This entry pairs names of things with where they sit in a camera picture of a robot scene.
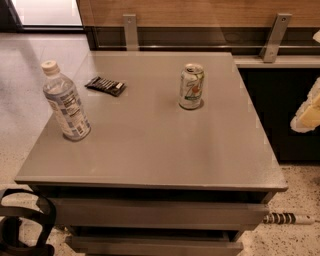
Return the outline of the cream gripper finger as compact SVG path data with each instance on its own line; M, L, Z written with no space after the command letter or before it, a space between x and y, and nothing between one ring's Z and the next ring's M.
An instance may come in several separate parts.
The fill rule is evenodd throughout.
M310 89L307 100L297 110L290 127L298 133L307 133L320 125L320 77Z

